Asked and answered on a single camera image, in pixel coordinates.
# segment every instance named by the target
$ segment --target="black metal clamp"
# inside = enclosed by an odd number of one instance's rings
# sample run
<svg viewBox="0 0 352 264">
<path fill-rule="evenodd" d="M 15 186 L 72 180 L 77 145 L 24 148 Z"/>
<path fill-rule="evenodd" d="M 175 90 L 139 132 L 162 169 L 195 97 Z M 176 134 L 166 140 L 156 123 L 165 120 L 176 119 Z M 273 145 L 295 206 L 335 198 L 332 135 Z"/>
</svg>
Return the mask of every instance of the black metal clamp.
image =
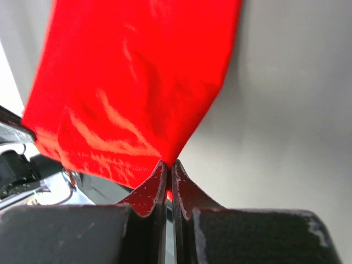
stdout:
<svg viewBox="0 0 352 264">
<path fill-rule="evenodd" d="M 160 161 L 116 205 L 9 210 L 0 218 L 0 263 L 162 264 L 167 190 L 177 264 L 341 263 L 312 212 L 228 210 L 190 180 L 180 161 L 171 169 Z"/>
</svg>

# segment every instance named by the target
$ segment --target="cable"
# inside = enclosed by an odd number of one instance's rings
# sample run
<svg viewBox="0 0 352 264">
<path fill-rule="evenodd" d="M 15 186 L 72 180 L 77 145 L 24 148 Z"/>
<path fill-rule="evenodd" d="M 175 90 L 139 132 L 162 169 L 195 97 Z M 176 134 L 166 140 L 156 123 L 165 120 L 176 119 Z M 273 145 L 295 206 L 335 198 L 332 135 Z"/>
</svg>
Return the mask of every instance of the cable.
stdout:
<svg viewBox="0 0 352 264">
<path fill-rule="evenodd" d="M 70 194 L 69 196 L 67 196 L 64 200 L 60 201 L 60 202 L 56 202 L 56 203 L 52 203 L 51 205 L 49 206 L 52 206 L 52 205 L 61 205 L 65 202 L 67 202 L 68 200 L 70 200 L 72 198 L 72 195 L 73 195 L 73 190 L 71 189 L 70 190 Z"/>
<path fill-rule="evenodd" d="M 26 144 L 22 144 L 22 145 L 23 145 L 23 152 L 22 152 L 22 154 L 21 154 L 21 155 L 24 155 L 24 153 L 26 153 L 27 146 L 26 146 Z"/>
</svg>

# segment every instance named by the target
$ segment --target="gray wall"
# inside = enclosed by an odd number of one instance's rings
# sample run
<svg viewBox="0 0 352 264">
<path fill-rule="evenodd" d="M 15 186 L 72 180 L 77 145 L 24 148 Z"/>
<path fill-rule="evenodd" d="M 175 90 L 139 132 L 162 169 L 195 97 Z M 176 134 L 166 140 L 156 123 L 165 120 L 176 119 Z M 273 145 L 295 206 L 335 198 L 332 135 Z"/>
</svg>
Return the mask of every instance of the gray wall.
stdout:
<svg viewBox="0 0 352 264">
<path fill-rule="evenodd" d="M 23 104 L 27 100 L 36 73 L 51 2 L 0 1 L 0 41 Z"/>
<path fill-rule="evenodd" d="M 6 10 L 0 40 L 25 100 L 48 1 L 0 1 Z M 351 10 L 350 0 L 244 1 L 224 88 L 180 155 L 191 178 L 225 206 L 316 212 L 345 263 L 352 262 Z"/>
</svg>

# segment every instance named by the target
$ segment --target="red cloth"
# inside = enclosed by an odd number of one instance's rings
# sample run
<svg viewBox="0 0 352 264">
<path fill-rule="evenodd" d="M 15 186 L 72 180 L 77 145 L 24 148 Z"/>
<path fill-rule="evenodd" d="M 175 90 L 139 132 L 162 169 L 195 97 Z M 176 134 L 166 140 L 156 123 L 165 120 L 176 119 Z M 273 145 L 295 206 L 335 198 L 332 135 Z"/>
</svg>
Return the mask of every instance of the red cloth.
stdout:
<svg viewBox="0 0 352 264">
<path fill-rule="evenodd" d="M 23 124 L 71 170 L 135 188 L 222 87 L 240 0 L 58 0 Z"/>
</svg>

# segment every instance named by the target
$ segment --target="black cable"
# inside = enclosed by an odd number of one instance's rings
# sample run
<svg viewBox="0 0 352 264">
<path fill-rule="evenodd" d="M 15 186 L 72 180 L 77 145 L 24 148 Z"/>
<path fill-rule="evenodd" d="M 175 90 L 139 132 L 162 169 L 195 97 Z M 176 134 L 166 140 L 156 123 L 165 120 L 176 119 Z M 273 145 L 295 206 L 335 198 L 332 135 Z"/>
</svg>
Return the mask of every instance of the black cable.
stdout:
<svg viewBox="0 0 352 264">
<path fill-rule="evenodd" d="M 52 205 L 61 205 L 61 204 L 65 203 L 65 202 L 67 202 L 68 200 L 70 200 L 72 198 L 72 195 L 73 195 L 73 190 L 71 189 L 69 196 L 67 196 L 64 200 L 62 200 L 60 202 L 51 204 L 50 206 L 52 206 Z"/>
<path fill-rule="evenodd" d="M 24 153 L 26 153 L 27 146 L 26 146 L 26 144 L 22 144 L 22 145 L 23 145 L 23 152 L 22 152 L 22 154 L 21 154 L 21 155 L 24 155 Z"/>
</svg>

